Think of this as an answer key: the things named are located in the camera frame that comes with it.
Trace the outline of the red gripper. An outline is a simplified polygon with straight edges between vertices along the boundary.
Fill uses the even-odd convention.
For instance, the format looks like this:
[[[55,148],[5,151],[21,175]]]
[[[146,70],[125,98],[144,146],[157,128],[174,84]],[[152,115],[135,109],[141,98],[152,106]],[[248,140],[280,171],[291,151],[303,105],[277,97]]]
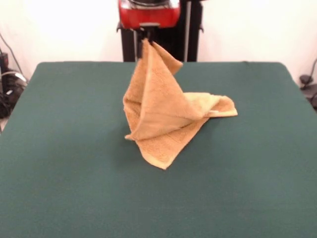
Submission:
[[[138,29],[138,58],[142,58],[143,39],[153,43],[155,27],[174,27],[180,16],[178,0],[119,0],[120,25]]]

